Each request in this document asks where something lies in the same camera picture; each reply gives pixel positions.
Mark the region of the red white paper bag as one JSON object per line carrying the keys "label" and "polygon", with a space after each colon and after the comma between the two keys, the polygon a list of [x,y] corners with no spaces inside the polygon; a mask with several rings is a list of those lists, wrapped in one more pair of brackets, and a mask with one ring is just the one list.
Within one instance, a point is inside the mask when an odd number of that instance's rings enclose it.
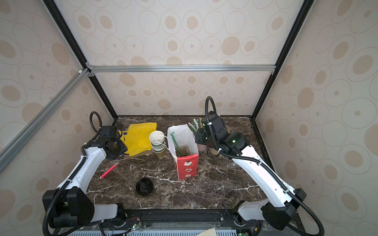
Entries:
{"label": "red white paper bag", "polygon": [[188,125],[174,125],[167,134],[153,131],[149,135],[153,152],[162,154],[169,151],[173,157],[178,180],[195,177],[197,174],[199,151],[195,136]]}

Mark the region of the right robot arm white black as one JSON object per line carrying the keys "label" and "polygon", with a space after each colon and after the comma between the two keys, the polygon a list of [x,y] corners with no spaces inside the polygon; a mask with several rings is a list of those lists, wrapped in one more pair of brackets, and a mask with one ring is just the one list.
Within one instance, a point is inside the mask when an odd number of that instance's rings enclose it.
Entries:
{"label": "right robot arm white black", "polygon": [[228,133],[225,122],[217,114],[215,102],[211,96],[205,100],[205,120],[202,122],[195,141],[215,149],[219,155],[239,165],[263,190],[267,198],[262,201],[244,201],[237,209],[244,221],[263,220],[277,230],[290,228],[305,236],[306,232],[291,225],[299,207],[303,208],[318,226],[318,235],[325,234],[324,226],[316,214],[304,203],[306,193],[295,189],[279,177],[258,155],[247,138],[238,131]]}

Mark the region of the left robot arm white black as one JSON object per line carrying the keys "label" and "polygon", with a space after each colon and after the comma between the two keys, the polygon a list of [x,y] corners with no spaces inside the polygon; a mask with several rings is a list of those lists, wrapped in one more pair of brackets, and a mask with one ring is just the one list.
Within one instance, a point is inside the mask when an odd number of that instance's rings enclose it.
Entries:
{"label": "left robot arm white black", "polygon": [[127,215],[122,204],[94,204],[86,195],[91,179],[105,159],[122,156],[127,146],[121,141],[115,126],[100,125],[95,136],[81,147],[81,158],[68,177],[55,189],[42,197],[45,216],[42,232],[51,235],[50,229],[68,228],[65,236],[93,224]]}

